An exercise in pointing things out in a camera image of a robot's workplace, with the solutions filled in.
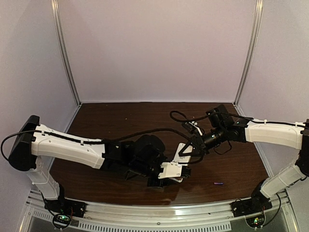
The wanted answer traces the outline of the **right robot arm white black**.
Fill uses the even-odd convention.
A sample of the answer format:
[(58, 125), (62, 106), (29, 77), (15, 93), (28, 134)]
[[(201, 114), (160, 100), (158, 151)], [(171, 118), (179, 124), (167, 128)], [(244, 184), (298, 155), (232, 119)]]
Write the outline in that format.
[(279, 191), (309, 176), (308, 121), (259, 120), (231, 114), (221, 104), (200, 118), (185, 118), (182, 125), (191, 133), (188, 143), (198, 150), (200, 160), (224, 142), (278, 145), (298, 151), (291, 164), (257, 185), (251, 194), (251, 206), (261, 208)]

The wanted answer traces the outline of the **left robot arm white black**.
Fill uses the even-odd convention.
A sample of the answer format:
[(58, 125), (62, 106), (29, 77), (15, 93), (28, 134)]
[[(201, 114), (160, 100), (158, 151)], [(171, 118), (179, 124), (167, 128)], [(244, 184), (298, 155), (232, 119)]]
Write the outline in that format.
[(32, 183), (48, 201), (64, 198), (64, 188), (54, 180), (42, 157), (76, 162), (93, 169), (121, 168), (161, 184), (164, 181), (165, 146), (154, 135), (143, 134), (135, 141), (83, 138), (53, 130), (32, 115), (19, 132), (6, 136), (3, 147), (11, 138), (15, 141), (9, 155), (4, 155), (16, 170), (26, 172)]

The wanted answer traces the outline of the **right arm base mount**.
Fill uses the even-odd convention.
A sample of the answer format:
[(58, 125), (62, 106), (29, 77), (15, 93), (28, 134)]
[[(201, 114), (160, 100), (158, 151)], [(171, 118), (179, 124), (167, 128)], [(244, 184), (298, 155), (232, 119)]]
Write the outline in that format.
[(236, 199), (231, 205), (233, 216), (249, 216), (245, 218), (246, 223), (253, 229), (263, 228), (266, 223), (265, 211), (272, 208), (269, 198), (260, 192), (261, 187), (256, 187), (251, 197), (245, 200)]

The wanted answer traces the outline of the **white remote control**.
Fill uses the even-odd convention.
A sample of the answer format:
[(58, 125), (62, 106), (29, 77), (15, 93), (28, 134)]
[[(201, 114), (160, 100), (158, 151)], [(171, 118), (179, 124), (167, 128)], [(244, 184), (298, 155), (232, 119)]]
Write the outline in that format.
[(192, 151), (193, 147), (191, 145), (179, 143), (172, 161), (187, 166), (191, 159)]

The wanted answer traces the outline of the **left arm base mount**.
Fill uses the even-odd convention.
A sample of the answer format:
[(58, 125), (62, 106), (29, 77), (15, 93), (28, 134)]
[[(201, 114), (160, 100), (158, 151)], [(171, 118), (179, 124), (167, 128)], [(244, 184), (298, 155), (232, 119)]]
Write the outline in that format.
[(59, 186), (59, 196), (56, 200), (47, 200), (41, 193), (44, 208), (52, 215), (52, 224), (56, 230), (61, 232), (71, 223), (73, 217), (83, 218), (86, 203), (81, 201), (69, 200), (65, 198), (65, 190)]

